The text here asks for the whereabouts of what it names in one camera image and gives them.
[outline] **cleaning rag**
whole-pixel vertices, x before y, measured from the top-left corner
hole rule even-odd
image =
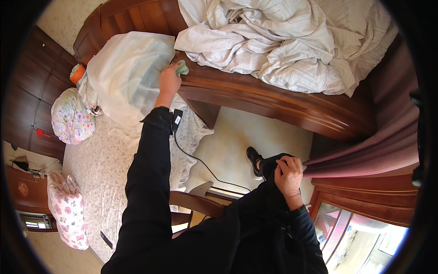
[[[187,67],[187,65],[186,65],[186,61],[185,61],[185,60],[179,60],[179,61],[177,62],[177,64],[180,65],[180,66],[177,68],[177,71],[176,71],[178,77],[180,77],[181,74],[182,74],[182,75],[187,75],[187,74],[189,74],[189,68]]]

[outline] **pink floral pillow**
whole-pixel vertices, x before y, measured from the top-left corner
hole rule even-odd
[[[84,200],[73,177],[67,179],[54,171],[47,178],[49,209],[57,222],[61,240],[69,247],[86,250],[88,241],[84,223]]]

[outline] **orange bag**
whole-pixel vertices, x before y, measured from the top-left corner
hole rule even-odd
[[[73,76],[70,77],[70,80],[76,85],[78,81],[84,76],[85,74],[85,67],[81,64],[78,67],[78,70],[73,74]]]

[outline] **wooden headboard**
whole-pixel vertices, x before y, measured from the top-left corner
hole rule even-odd
[[[112,36],[130,31],[177,36],[187,28],[178,0],[110,0],[85,20],[73,44],[75,58],[86,65]],[[251,75],[199,66],[184,53],[189,75],[179,95],[213,128],[220,106],[281,120],[340,141],[365,139],[376,132],[374,103],[367,80],[354,96],[304,94],[265,84]]]
[[[186,28],[178,0],[109,0],[85,20],[73,44],[74,57],[88,64],[116,34],[139,31],[176,37]]]

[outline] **maroon curtain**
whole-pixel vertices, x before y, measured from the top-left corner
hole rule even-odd
[[[412,58],[402,43],[367,80],[373,93],[378,131],[364,142],[304,162],[305,177],[373,175],[418,162],[418,108],[409,92],[418,88]]]

